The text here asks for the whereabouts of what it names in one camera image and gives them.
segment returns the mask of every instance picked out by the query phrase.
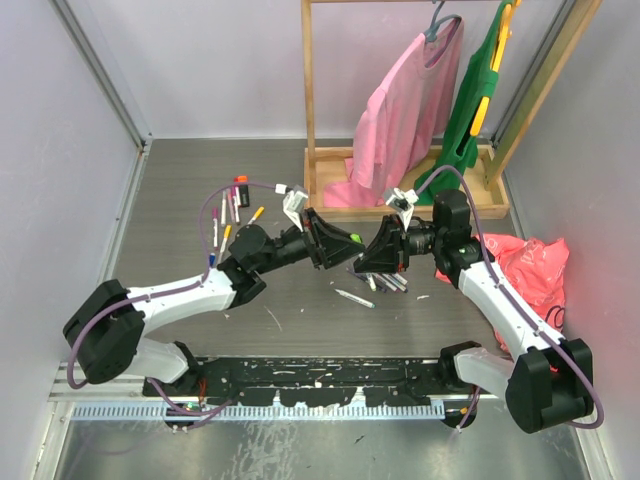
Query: red plastic bag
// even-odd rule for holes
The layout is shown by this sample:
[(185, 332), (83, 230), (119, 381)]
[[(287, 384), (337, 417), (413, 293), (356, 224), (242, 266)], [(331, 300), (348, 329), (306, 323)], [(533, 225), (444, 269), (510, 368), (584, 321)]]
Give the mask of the red plastic bag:
[[(510, 235), (485, 234), (484, 241), (509, 283), (540, 317), (544, 319), (554, 305), (564, 307), (564, 269), (569, 258), (564, 238), (545, 245), (537, 238), (525, 241)], [(440, 272), (436, 277), (448, 281)], [(564, 311), (550, 315), (548, 323), (561, 332)], [(500, 334), (495, 335), (502, 350), (508, 352)]]

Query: green garment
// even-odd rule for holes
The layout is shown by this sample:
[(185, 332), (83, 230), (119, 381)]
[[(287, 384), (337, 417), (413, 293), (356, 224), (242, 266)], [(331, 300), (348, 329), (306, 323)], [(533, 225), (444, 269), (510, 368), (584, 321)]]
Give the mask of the green garment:
[[(491, 59), (496, 48), (502, 12), (515, 0), (503, 0), (498, 7), (489, 33), (482, 46), (471, 56), (456, 98), (451, 119), (444, 132), (442, 154), (436, 164), (420, 175), (414, 184), (417, 190), (429, 175), (442, 165), (451, 165), (462, 175), (467, 167), (473, 168), (478, 158), (478, 142), (470, 135), (471, 125), (483, 97), (491, 98), (498, 84), (498, 72), (491, 70)], [(460, 188), (460, 180), (451, 172), (443, 172), (422, 192), (417, 205), (433, 205), (433, 199), (441, 190)]]

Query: wooden clothing rack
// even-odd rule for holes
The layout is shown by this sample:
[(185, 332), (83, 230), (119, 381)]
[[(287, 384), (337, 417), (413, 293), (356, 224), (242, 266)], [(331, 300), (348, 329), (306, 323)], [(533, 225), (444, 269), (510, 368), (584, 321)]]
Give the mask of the wooden clothing rack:
[[(305, 151), (304, 183), (309, 191), (309, 203), (328, 221), (374, 220), (390, 213), (386, 206), (369, 208), (326, 208), (322, 191), (330, 182), (346, 180), (344, 159), (353, 154), (350, 147), (318, 148), (315, 137), (315, 114), (313, 103), (313, 46), (311, 13), (314, 3), (364, 3), (407, 2), (425, 0), (301, 0), (302, 39), (304, 54), (304, 92), (307, 120), (307, 149)], [(573, 53), (602, 0), (573, 0), (574, 4), (562, 28), (556, 36), (531, 85), (522, 97), (500, 144), (494, 152), (489, 145), (479, 145), (476, 167), (468, 169), (465, 180), (469, 183), (477, 203), (480, 217), (503, 218), (509, 211), (509, 200), (502, 182), (502, 172), (513, 157), (520, 141), (535, 118), (551, 87)], [(400, 188), (413, 188), (419, 173), (426, 171), (438, 157), (440, 147), (432, 147), (425, 159), (408, 172)], [(416, 207), (416, 215), (430, 214), (432, 207)]]

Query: pink shirt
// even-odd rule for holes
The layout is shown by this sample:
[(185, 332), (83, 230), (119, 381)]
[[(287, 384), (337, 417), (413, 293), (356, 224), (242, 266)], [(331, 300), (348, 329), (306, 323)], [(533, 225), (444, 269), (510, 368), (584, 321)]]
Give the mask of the pink shirt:
[(325, 187), (325, 207), (370, 207), (382, 202), (427, 154), (451, 114), (464, 23), (453, 20), (435, 42), (418, 35), (371, 95), (346, 160), (348, 182)]

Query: wooden table surface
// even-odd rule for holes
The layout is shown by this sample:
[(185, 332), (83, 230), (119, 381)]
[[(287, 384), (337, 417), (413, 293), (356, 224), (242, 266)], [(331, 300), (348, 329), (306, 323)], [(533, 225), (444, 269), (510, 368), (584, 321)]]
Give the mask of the wooden table surface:
[[(344, 142), (319, 142), (323, 144)], [(122, 245), (117, 278), (124, 286), (141, 287), (200, 273), (203, 257), (196, 220), (206, 196), (236, 175), (257, 182), (302, 184), (304, 146), (301, 140), (156, 140)], [(257, 188), (250, 193), (251, 207), (241, 211), (244, 222), (264, 205), (258, 223), (271, 236), (289, 228), (281, 196)], [(509, 217), (484, 225), (489, 232), (514, 234)], [(368, 243), (379, 223), (338, 226), (359, 233)], [(436, 280), (434, 269), (432, 257), (413, 257), (405, 274), (409, 293), (382, 294), (369, 291), (344, 265), (318, 271), (304, 260), (264, 275), (267, 289), (250, 304), (185, 319), (151, 338), (180, 340), (198, 355), (438, 356), (442, 347), (467, 340), (498, 352), (480, 311)], [(334, 288), (365, 297), (376, 308), (344, 299)]]

